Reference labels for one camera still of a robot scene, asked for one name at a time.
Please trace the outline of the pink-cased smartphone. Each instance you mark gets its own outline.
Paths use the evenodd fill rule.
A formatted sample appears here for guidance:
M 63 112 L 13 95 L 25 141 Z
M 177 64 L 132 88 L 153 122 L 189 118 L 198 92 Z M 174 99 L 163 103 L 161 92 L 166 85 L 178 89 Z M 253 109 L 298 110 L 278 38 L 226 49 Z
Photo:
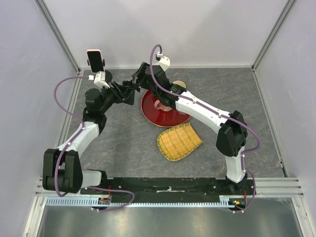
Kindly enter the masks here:
M 98 73 L 104 70 L 103 58 L 101 55 L 101 50 L 99 49 L 89 49 L 86 52 L 88 57 L 88 65 L 92 73 Z

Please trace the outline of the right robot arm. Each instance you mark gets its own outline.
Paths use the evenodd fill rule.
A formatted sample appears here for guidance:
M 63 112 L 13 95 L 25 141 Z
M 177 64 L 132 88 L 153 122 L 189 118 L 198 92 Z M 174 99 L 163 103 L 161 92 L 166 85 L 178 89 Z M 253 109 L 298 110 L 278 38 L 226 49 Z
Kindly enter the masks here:
M 229 113 L 203 102 L 186 89 L 183 81 L 170 82 L 159 65 L 151 67 L 142 63 L 132 75 L 132 82 L 137 88 L 151 91 L 164 106 L 188 114 L 210 127 L 217 134 L 216 148 L 225 156 L 227 191 L 235 195 L 243 190 L 246 174 L 241 165 L 241 153 L 248 133 L 240 112 Z

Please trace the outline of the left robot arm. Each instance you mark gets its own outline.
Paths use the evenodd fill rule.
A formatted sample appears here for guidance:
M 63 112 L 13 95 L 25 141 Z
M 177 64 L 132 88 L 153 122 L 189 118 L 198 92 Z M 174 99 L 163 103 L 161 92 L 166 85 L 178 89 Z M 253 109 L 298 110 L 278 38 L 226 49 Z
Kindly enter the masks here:
M 78 193 L 83 188 L 92 188 L 97 194 L 108 190 L 106 172 L 83 170 L 80 157 L 105 128 L 105 112 L 113 104 L 134 104 L 134 90 L 112 82 L 110 87 L 104 86 L 101 90 L 89 89 L 85 93 L 85 103 L 81 124 L 74 134 L 58 148 L 47 149 L 43 155 L 42 186 L 61 197 L 66 193 Z

